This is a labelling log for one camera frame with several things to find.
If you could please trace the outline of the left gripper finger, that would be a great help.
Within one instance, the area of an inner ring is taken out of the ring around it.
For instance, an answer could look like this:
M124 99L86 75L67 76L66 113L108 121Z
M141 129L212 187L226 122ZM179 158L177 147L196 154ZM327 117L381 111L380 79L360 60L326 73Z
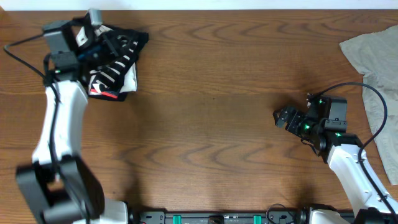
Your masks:
M100 27L103 24L102 13L99 9L89 8L88 15L90 18L90 24L93 27Z
M116 49L116 47L118 45L116 43L116 38L115 38L114 34L107 32L107 33L101 34L101 38L102 38L104 44L107 46L109 53L111 55L113 55L114 57L118 57L119 52Z

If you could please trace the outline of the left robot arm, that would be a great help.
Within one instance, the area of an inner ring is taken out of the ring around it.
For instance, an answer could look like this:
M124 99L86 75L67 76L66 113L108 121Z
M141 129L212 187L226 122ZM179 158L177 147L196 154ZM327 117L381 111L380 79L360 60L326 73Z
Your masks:
M129 223L127 204L107 199L81 158L82 122L90 95L118 99L135 88L135 63L148 35L104 24L101 13L43 26L47 108L28 166L16 170L18 187L38 223Z

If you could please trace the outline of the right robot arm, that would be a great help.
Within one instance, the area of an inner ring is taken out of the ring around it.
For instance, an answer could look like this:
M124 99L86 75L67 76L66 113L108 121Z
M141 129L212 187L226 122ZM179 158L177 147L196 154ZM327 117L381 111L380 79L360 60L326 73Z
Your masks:
M340 181L355 223L397 223L397 201L374 172L365 145L347 133L346 103L312 103L307 111L285 106L273 112L275 125L311 147Z

